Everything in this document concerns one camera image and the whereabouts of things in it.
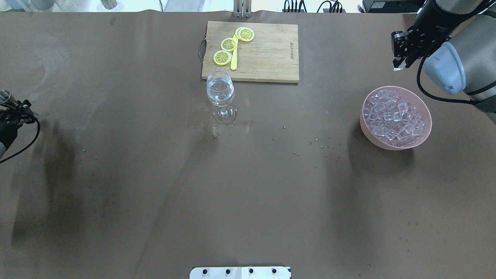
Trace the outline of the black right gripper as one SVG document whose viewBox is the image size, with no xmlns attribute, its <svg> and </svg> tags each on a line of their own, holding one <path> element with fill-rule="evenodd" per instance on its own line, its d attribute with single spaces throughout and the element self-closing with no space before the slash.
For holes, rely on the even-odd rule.
<svg viewBox="0 0 496 279">
<path fill-rule="evenodd" d="M 393 66 L 405 68 L 425 55 L 430 55 L 446 41 L 454 29 L 454 13 L 439 4 L 424 4 L 407 31 L 391 33 Z"/>
</svg>

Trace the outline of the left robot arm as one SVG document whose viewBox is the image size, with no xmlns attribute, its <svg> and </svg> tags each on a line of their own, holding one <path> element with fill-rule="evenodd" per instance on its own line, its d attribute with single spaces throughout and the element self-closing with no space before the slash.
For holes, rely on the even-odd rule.
<svg viewBox="0 0 496 279">
<path fill-rule="evenodd" d="M 23 153 L 36 142 L 41 132 L 41 122 L 39 121 L 38 116 L 36 116 L 36 114 L 32 111 L 32 104 L 29 100 L 24 100 L 23 102 L 5 101 L 1 104 L 1 106 L 4 108 L 0 113 L 1 163 L 4 163 L 9 159 Z M 37 125 L 37 128 L 36 134 L 32 141 L 13 155 L 4 158 L 7 150 L 9 150 L 11 145 L 17 139 L 18 130 L 25 124 L 29 125 L 34 123 Z"/>
</svg>

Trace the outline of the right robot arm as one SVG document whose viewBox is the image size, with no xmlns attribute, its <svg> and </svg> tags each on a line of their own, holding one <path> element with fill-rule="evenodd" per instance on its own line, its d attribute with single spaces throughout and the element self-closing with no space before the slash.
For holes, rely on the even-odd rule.
<svg viewBox="0 0 496 279">
<path fill-rule="evenodd" d="M 420 92 L 495 121 L 495 27 L 494 0 L 427 0 L 406 31 L 392 32 L 393 67 L 419 60 Z"/>
</svg>

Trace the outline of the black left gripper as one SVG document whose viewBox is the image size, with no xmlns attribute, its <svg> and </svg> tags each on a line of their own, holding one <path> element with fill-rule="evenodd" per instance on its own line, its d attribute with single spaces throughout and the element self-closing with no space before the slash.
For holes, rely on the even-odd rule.
<svg viewBox="0 0 496 279">
<path fill-rule="evenodd" d="M 38 115 L 31 109 L 29 100 L 7 101 L 1 104 L 5 109 L 1 109 L 0 125 L 1 128 L 15 127 L 19 128 L 23 124 L 33 124 L 38 121 Z"/>
</svg>

